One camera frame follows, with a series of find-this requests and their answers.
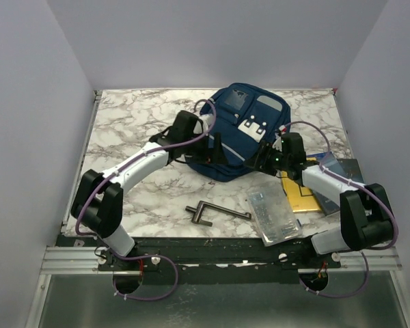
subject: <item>white marble countertop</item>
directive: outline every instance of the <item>white marble countertop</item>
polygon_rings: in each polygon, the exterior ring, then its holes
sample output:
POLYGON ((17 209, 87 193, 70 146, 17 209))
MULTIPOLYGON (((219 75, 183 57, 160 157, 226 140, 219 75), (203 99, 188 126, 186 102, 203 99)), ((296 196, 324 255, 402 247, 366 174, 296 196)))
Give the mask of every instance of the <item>white marble countertop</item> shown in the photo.
MULTIPOLYGON (((181 109, 192 111, 194 103, 216 90, 111 90, 105 91, 96 115, 82 172, 102 171, 138 151, 150 136, 171 125, 181 109)), ((292 121, 305 120, 326 132, 338 158, 351 157, 331 90, 271 90, 292 109, 292 121)), ((322 137, 309 126, 295 125, 303 136, 307 154, 326 150, 322 137)), ((235 219, 213 210, 203 218, 213 226, 191 223, 185 206, 200 200, 239 212, 250 212, 246 194, 277 178, 254 172, 231 182, 216 182, 187 165, 171 163, 150 174, 124 196, 122 225, 131 236, 158 237, 258 237, 255 221, 235 219)), ((321 213, 297 215, 303 234, 311 235, 338 225, 338 216, 321 213)), ((76 220, 69 217, 66 234, 74 235, 76 220)))

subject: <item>clear plastic container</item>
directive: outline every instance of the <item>clear plastic container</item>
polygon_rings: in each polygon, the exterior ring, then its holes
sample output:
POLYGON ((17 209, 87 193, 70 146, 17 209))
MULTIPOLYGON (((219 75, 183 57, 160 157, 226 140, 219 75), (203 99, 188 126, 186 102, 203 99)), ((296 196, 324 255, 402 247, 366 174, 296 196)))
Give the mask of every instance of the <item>clear plastic container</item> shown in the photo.
POLYGON ((278 181, 255 188, 247 199, 265 246, 302 235, 301 226, 278 181))

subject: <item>metal clamp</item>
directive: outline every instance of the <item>metal clamp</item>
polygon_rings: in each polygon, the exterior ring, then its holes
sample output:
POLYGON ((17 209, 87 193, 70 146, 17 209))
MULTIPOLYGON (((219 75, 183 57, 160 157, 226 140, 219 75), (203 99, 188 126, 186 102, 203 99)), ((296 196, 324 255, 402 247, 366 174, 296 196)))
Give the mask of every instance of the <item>metal clamp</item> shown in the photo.
POLYGON ((201 219, 202 214, 204 213, 205 208, 212 208, 213 210, 216 210, 217 212, 225 213, 228 215, 233 215, 235 217, 238 217, 240 219, 244 220, 251 220, 252 219, 252 214, 251 213, 239 213, 236 212, 235 210, 230 210, 229 208, 224 208, 219 205, 214 205, 208 202, 200 201, 199 204, 197 205, 197 208, 191 207, 191 206, 186 206, 185 210, 188 212, 193 213, 193 217, 191 218, 191 222, 194 224, 203 224, 204 226, 211 227, 213 226, 212 222, 205 221, 201 219))

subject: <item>white wall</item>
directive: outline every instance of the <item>white wall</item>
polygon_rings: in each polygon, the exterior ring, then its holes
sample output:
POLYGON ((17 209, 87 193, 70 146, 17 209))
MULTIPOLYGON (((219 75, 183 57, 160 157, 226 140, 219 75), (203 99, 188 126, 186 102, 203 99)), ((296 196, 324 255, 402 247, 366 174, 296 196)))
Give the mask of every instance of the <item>white wall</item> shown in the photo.
POLYGON ((93 99, 47 3, 0 1, 0 327, 24 327, 93 99))
POLYGON ((410 0, 390 0, 338 90, 366 182, 387 190, 410 290, 410 0))
POLYGON ((337 87, 387 0, 48 0, 98 89, 337 87))

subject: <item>metal floor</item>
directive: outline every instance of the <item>metal floor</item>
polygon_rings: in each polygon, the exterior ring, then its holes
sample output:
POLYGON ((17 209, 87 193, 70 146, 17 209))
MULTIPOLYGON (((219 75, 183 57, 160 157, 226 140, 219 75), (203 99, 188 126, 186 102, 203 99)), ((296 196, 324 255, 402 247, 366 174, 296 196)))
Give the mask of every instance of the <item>metal floor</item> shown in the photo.
MULTIPOLYGON (((362 272, 330 273, 325 291, 358 287, 362 272)), ((166 286, 143 286, 142 296, 166 286)), ((300 285, 181 285, 157 302, 113 296, 110 275, 53 275, 40 327, 406 327, 389 271, 374 271, 365 292, 325 299, 300 285)))

